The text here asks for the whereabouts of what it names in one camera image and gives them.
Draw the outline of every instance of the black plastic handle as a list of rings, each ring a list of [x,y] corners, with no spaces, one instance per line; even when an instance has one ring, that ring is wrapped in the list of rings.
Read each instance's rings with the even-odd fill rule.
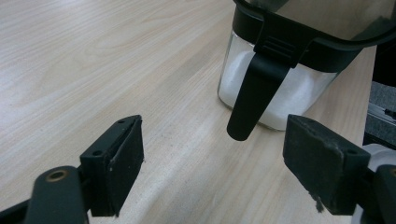
[[[253,56],[227,126],[233,139],[248,139],[289,70],[288,64],[264,54]]]

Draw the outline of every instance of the clear glass container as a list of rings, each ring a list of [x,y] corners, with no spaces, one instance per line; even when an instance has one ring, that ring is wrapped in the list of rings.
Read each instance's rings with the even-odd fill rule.
[[[245,73],[255,52],[254,45],[231,34],[218,87],[220,100],[233,107]],[[302,115],[336,78],[336,73],[321,73],[302,64],[290,69],[259,123],[285,131],[288,114]]]

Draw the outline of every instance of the light wood grain surface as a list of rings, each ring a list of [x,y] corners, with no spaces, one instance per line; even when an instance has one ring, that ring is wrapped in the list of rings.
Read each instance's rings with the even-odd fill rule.
[[[113,122],[140,114],[146,161],[120,217],[91,223],[348,223],[319,214],[283,163],[284,133],[226,133],[217,96],[231,0],[2,1],[0,210]],[[375,49],[307,112],[360,145]]]

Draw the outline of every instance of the black plastic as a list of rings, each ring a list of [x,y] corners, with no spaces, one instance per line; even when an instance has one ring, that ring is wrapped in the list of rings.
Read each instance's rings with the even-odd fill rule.
[[[78,169],[61,166],[38,177],[24,221],[24,224],[37,223],[88,223]]]
[[[140,116],[117,121],[80,156],[94,217],[120,213],[144,159],[141,123]]]
[[[372,45],[384,43],[396,36],[396,27],[388,32],[377,37],[365,40],[343,40],[331,35],[327,35],[316,29],[310,28],[299,22],[289,20],[269,10],[264,10],[259,7],[247,3],[245,0],[234,0],[236,9],[233,17],[233,31],[245,39],[247,42],[254,44],[254,51],[257,54],[266,55],[267,62],[274,62],[274,64],[286,65],[288,68],[294,68],[298,63],[301,63],[314,70],[324,73],[338,73],[347,68],[347,66],[355,59],[359,52]],[[274,70],[274,66],[265,69],[261,66],[263,74],[266,70]],[[262,86],[250,86],[245,82],[242,84],[241,90],[236,99],[235,107],[233,108],[232,119],[228,125],[227,131],[235,140],[245,140],[248,138],[252,128],[250,122],[253,118],[255,123],[259,121],[261,115],[257,115],[258,111],[262,111],[263,103],[255,104],[256,99],[248,99],[253,94],[246,94],[246,92],[253,92],[248,89],[262,88],[262,91],[256,97],[269,98],[274,96],[276,90],[267,89],[268,85],[274,87],[272,84],[265,85],[261,80]],[[247,126],[243,130],[236,130],[238,127]]]
[[[381,165],[374,178],[374,190],[386,223],[396,223],[396,166]]]
[[[358,179],[370,154],[312,119],[289,115],[285,164],[319,203],[334,215],[352,215]]]
[[[78,168],[41,175],[32,199],[0,212],[0,223],[88,223],[89,209],[118,215],[144,159],[141,124],[140,116],[117,121],[81,155]]]
[[[290,67],[266,55],[253,56],[227,126],[228,134],[244,141],[285,79]]]

